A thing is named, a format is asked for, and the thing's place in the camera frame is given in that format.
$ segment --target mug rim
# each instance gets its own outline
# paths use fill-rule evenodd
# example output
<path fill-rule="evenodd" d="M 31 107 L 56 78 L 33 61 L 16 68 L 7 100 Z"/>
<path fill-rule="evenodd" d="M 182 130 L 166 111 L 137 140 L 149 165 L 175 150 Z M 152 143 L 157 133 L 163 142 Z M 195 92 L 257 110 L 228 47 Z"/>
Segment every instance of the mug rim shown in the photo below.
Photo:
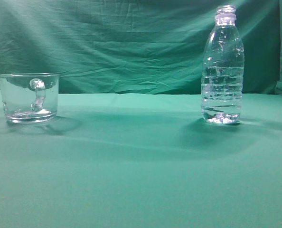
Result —
<path fill-rule="evenodd" d="M 34 76 L 41 76 L 41 77 L 50 77 L 50 76 L 59 76 L 59 74 L 55 73 L 23 73 L 23 74 L 1 74 L 0 77 L 34 77 Z"/>

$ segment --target water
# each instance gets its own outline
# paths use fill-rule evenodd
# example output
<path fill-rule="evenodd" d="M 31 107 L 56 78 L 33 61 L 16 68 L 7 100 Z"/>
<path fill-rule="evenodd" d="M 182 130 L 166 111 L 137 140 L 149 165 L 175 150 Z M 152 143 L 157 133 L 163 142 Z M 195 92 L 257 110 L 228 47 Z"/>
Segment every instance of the water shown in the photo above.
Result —
<path fill-rule="evenodd" d="M 243 67 L 205 67 L 203 69 L 202 115 L 217 124 L 232 124 L 240 116 Z"/>

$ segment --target bottle neck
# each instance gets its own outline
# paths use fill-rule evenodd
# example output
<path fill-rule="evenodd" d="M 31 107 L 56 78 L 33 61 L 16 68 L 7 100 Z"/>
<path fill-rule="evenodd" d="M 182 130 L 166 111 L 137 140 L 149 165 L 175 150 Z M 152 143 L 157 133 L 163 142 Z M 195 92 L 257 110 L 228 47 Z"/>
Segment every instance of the bottle neck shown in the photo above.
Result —
<path fill-rule="evenodd" d="M 218 14 L 215 16 L 215 25 L 233 25 L 235 26 L 236 15 L 235 14 Z"/>

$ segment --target clear plastic bottle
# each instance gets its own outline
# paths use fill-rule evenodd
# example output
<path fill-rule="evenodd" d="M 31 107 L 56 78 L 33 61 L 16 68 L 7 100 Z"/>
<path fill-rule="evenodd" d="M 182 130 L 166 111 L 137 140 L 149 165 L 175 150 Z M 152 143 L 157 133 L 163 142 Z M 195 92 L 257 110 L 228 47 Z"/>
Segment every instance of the clear plastic bottle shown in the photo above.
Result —
<path fill-rule="evenodd" d="M 204 51 L 202 115 L 217 124 L 237 122 L 241 111 L 244 46 L 235 26 L 235 11 L 230 5 L 217 9 Z"/>

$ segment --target bottle base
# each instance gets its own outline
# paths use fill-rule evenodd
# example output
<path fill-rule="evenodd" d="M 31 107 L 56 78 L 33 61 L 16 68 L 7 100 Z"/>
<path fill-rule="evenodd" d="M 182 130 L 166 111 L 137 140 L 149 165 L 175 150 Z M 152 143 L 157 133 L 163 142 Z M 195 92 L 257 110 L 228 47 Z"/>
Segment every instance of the bottle base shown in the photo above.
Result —
<path fill-rule="evenodd" d="M 240 114 L 227 114 L 223 112 L 209 114 L 202 113 L 203 118 L 213 124 L 236 124 L 238 123 L 238 119 Z"/>

